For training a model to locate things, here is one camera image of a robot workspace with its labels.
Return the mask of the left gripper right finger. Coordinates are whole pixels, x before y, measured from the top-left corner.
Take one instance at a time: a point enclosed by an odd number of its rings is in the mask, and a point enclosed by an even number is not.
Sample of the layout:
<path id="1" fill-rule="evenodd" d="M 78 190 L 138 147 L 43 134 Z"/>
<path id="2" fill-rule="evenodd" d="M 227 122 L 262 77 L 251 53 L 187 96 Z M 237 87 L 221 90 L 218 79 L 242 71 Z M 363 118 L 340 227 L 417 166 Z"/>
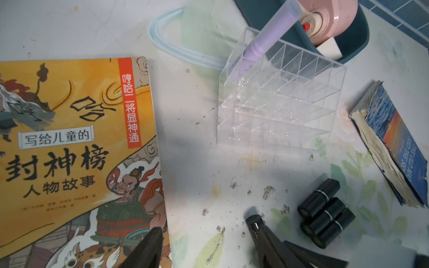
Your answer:
<path id="1" fill-rule="evenodd" d="M 262 268 L 345 268 L 348 262 L 328 257 L 289 241 L 281 241 L 265 225 L 262 217 L 254 214 L 246 219 Z"/>

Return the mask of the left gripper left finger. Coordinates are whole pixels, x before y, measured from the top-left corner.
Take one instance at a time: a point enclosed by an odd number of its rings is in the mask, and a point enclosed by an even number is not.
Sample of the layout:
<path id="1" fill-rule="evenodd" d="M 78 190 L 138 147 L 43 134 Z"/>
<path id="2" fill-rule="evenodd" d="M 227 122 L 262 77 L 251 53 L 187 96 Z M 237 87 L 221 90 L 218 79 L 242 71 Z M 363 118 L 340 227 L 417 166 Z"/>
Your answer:
<path id="1" fill-rule="evenodd" d="M 120 268 L 158 268 L 162 250 L 163 232 L 160 227 L 155 227 L 120 265 Z"/>

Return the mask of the black lipstick silver band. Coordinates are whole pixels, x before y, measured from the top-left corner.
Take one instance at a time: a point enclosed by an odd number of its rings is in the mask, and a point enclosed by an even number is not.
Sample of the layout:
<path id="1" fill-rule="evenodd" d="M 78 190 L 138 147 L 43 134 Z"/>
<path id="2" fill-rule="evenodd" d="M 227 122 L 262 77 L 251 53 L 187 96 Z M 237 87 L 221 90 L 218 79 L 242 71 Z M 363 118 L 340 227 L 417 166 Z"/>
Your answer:
<path id="1" fill-rule="evenodd" d="M 305 220 L 313 218 L 340 190 L 335 179 L 326 179 L 299 206 L 298 213 Z"/>
<path id="2" fill-rule="evenodd" d="M 351 210 L 348 208 L 343 209 L 320 233 L 312 238 L 313 243 L 321 249 L 327 248 L 355 218 L 356 216 Z"/>
<path id="3" fill-rule="evenodd" d="M 315 237 L 323 231 L 344 209 L 345 204 L 338 198 L 332 198 L 317 214 L 301 224 L 301 230 L 308 237 Z"/>

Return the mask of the purple lip balm tube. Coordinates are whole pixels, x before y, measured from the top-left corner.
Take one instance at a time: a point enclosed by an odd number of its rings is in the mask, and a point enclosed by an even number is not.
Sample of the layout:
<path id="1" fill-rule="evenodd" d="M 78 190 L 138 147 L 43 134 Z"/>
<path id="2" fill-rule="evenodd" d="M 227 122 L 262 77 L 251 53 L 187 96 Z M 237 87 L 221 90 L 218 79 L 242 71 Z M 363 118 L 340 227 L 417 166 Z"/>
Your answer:
<path id="1" fill-rule="evenodd" d="M 230 73 L 242 77 L 257 61 L 301 18 L 298 1 L 285 1 L 281 8 L 256 35 L 230 69 Z"/>

